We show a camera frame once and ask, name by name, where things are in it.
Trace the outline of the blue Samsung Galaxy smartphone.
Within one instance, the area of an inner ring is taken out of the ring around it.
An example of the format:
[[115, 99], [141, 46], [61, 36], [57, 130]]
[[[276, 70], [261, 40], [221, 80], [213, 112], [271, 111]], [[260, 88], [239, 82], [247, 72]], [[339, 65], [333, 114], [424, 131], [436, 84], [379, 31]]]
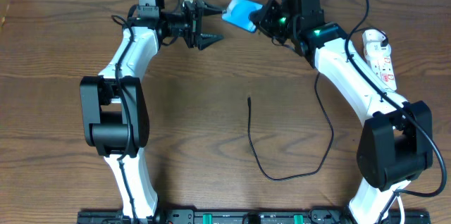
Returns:
[[249, 16], [262, 7], [262, 4], [250, 0], [231, 0], [221, 18], [223, 21], [245, 31], [256, 32], [257, 27], [249, 19]]

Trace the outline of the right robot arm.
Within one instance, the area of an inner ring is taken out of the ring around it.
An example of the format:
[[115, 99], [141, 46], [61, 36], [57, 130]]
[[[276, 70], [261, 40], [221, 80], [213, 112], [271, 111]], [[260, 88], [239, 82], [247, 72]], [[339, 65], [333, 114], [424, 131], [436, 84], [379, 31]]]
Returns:
[[431, 110], [409, 103], [387, 86], [356, 52], [337, 23], [327, 22], [320, 0], [269, 0], [250, 13], [267, 37], [285, 44], [326, 76], [357, 114], [363, 130], [357, 150], [362, 181], [343, 222], [382, 223], [407, 185], [433, 164]]

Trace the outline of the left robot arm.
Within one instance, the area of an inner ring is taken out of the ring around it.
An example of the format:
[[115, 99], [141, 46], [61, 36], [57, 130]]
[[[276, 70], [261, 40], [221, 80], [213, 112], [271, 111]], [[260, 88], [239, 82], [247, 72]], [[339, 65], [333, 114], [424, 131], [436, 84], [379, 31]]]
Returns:
[[165, 0], [138, 0], [126, 16], [111, 17], [121, 27], [122, 42], [98, 75], [83, 77], [80, 101], [85, 140], [111, 168], [123, 207], [81, 211], [78, 223], [166, 223], [145, 159], [149, 115], [142, 81], [166, 38], [184, 39], [199, 50], [222, 40], [202, 32], [202, 18], [224, 12], [205, 0], [177, 0], [172, 11], [166, 11]]

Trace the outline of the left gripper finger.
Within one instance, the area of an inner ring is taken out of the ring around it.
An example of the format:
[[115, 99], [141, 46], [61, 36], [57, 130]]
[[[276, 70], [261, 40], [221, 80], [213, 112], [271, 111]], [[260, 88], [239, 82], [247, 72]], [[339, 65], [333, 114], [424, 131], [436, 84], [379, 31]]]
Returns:
[[197, 48], [201, 51], [211, 46], [212, 44], [219, 42], [223, 39], [223, 35], [215, 35], [215, 34], [207, 34], [201, 33], [197, 36], [196, 45]]
[[225, 13], [225, 9], [220, 6], [215, 6], [206, 1], [201, 2], [201, 10], [203, 15], [218, 15]]

